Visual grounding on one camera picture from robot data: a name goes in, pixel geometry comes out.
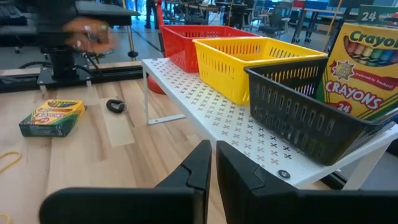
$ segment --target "crayon box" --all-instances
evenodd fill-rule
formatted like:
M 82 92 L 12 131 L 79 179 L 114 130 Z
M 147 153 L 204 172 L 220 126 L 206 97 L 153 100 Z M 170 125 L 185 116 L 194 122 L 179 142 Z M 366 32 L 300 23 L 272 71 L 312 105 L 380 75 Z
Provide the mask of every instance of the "crayon box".
M 85 113 L 81 100 L 47 100 L 19 123 L 25 137 L 65 137 Z
M 398 29 L 345 23 L 317 99 L 373 121 L 397 107 Z

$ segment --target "chair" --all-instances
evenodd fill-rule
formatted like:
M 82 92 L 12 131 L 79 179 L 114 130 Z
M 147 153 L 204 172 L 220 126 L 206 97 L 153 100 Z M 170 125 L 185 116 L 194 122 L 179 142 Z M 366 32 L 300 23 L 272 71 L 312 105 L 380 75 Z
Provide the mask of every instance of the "chair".
M 259 15 L 261 14 L 261 11 L 262 11 L 262 9 L 264 8 L 264 1 L 262 1 L 262 0 L 255 0 L 254 1 L 254 5 L 253 5 L 253 8 L 252 8 L 252 10 L 251 10 L 251 12 L 249 12 L 249 15 L 248 15 L 248 24 L 246 23 L 246 21 L 244 20 L 244 16 L 243 16 L 243 18 L 242 18 L 242 24 L 243 24 L 243 26 L 242 26 L 242 29 L 249 29 L 250 30 L 250 32 L 251 32 L 251 30 L 253 29 L 253 23 L 255 22 L 255 21 L 260 21 L 261 20 L 261 17 L 259 17 Z
M 278 39 L 282 34 L 286 34 L 292 5 L 292 2 L 278 2 L 269 19 L 269 25 L 260 26 L 259 31 L 269 36 L 277 36 Z

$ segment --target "yellow basket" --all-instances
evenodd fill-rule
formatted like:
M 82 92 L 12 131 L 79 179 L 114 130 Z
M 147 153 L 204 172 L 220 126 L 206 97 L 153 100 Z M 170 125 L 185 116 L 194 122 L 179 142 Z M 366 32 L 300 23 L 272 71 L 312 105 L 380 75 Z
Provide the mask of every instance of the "yellow basket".
M 229 98 L 249 103 L 249 78 L 244 67 L 325 58 L 327 54 L 267 37 L 193 40 L 200 78 Z

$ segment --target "yellow rubber band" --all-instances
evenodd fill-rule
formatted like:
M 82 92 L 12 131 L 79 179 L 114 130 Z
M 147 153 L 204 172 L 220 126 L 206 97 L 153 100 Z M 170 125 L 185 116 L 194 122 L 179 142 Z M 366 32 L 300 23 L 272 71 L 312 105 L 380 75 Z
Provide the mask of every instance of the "yellow rubber band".
M 10 224 L 10 216 L 8 214 L 0 214 L 1 217 L 6 217 L 6 224 Z
M 5 171 L 6 169 L 10 168 L 10 166 L 14 165 L 15 163 L 17 163 L 20 159 L 21 159 L 21 154 L 19 152 L 16 151 L 11 151 L 11 152 L 6 152 L 3 155 L 0 155 L 0 159 L 8 156 L 8 155 L 13 155 L 13 154 L 17 154 L 17 158 L 14 159 L 14 161 L 10 162 L 9 164 L 7 164 L 5 167 L 0 169 L 0 174 Z M 10 216 L 8 214 L 0 214 L 0 217 L 6 217 L 6 224 L 10 224 Z
M 1 174 L 3 171 L 5 171 L 6 169 L 10 168 L 10 166 L 14 165 L 15 163 L 17 163 L 17 162 L 21 159 L 21 154 L 20 154 L 19 152 L 17 152 L 17 151 L 6 152 L 6 153 L 4 153 L 3 155 L 0 155 L 0 159 L 6 157 L 6 156 L 8 156 L 8 155 L 12 155 L 12 154 L 17 154 L 18 157 L 17 157 L 14 161 L 12 161 L 12 162 L 10 162 L 9 164 L 7 164 L 5 167 L 1 168 L 1 169 L 0 169 L 0 174 Z

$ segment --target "crayola logo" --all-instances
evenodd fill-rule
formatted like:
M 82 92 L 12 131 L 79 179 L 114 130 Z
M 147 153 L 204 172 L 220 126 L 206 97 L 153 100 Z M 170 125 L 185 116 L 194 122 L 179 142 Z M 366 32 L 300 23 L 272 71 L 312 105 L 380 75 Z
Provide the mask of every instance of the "crayola logo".
M 356 30 L 351 33 L 349 39 L 353 42 L 365 42 L 371 44 L 372 47 L 385 46 L 398 49 L 398 39 L 385 38 L 376 35 L 363 34 L 361 31 Z

